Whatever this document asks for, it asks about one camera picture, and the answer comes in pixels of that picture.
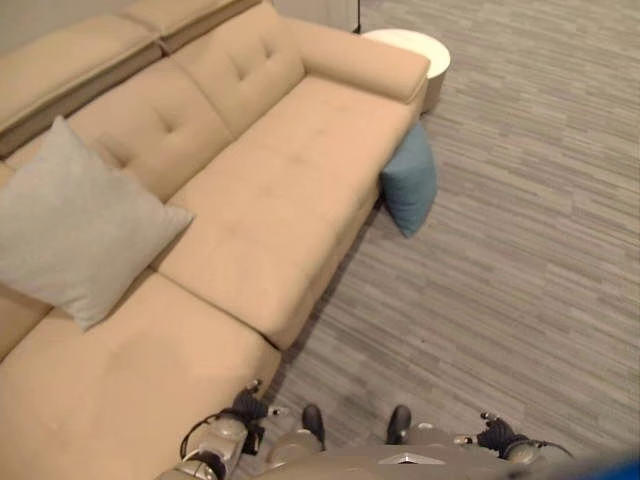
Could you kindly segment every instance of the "beige sofa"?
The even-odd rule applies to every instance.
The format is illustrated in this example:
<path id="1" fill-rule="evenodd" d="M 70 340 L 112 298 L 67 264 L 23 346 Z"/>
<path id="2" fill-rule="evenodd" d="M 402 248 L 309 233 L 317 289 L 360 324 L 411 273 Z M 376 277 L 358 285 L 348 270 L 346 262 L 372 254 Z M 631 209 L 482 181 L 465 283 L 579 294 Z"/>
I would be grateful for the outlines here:
<path id="1" fill-rule="evenodd" d="M 62 114 L 196 215 L 85 333 L 0 285 L 0 478 L 153 478 L 190 425 L 268 385 L 378 196 L 426 68 L 258 0 L 142 0 L 0 58 L 0 188 Z"/>

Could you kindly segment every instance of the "sofa seat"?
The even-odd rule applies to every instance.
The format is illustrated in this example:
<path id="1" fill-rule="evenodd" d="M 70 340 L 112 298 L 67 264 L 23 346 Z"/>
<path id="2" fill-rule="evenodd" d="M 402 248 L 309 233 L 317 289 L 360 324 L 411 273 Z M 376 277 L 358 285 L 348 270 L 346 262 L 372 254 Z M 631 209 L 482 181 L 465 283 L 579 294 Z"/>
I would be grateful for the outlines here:
<path id="1" fill-rule="evenodd" d="M 412 118 L 412 106 L 306 76 L 170 200 L 196 218 L 154 267 L 287 348 Z"/>
<path id="2" fill-rule="evenodd" d="M 250 380 L 268 385 L 279 361 L 256 332 L 147 270 L 105 322 L 83 333 L 53 310 L 0 363 L 2 476 L 155 478 L 190 425 Z"/>

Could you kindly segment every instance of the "throw pillow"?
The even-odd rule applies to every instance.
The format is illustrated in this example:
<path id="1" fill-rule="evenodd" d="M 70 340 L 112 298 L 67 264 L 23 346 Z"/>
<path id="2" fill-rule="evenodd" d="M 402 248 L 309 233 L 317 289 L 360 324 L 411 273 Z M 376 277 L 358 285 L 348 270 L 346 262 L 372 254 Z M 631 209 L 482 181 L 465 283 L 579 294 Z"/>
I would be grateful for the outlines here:
<path id="1" fill-rule="evenodd" d="M 192 218 L 106 165 L 58 117 L 0 190 L 0 282 L 87 329 Z"/>
<path id="2" fill-rule="evenodd" d="M 420 123 L 409 130 L 382 171 L 382 190 L 402 234 L 415 234 L 427 218 L 438 190 L 433 155 Z"/>

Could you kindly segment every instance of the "striped carpet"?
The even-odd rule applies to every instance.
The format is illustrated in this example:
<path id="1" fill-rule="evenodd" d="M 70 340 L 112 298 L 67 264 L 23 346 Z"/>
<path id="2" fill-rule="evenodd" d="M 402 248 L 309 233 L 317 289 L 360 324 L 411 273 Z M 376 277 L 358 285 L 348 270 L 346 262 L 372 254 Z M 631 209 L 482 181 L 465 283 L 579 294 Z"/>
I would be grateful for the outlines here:
<path id="1" fill-rule="evenodd" d="M 451 50 L 423 117 L 440 191 L 404 239 L 381 207 L 271 388 L 379 443 L 397 403 L 457 433 L 497 411 L 580 455 L 640 439 L 640 4 L 362 0 L 363 30 Z"/>

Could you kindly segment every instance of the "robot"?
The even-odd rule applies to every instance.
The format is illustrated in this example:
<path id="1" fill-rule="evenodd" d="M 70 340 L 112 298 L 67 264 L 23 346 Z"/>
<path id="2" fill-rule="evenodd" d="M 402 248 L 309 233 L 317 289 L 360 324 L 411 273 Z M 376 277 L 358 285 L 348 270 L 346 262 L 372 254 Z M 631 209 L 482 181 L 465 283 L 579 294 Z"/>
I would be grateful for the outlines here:
<path id="1" fill-rule="evenodd" d="M 257 454 L 264 434 L 260 420 L 287 413 L 256 398 L 260 384 L 252 382 L 230 408 L 196 423 L 180 445 L 181 462 L 156 480 L 226 480 L 242 453 Z M 451 435 L 429 423 L 413 425 L 409 408 L 399 405 L 389 420 L 385 445 L 326 451 L 322 414 L 308 405 L 302 428 L 276 442 L 265 473 L 255 480 L 559 480 L 583 478 L 603 468 L 601 459 L 548 464 L 545 447 L 563 451 L 568 459 L 573 455 L 561 445 L 516 434 L 495 414 L 482 413 L 481 418 L 487 427 L 483 432 Z M 637 479 L 637 455 L 629 458 L 616 458 L 614 464 L 631 465 L 635 476 L 628 478 Z"/>

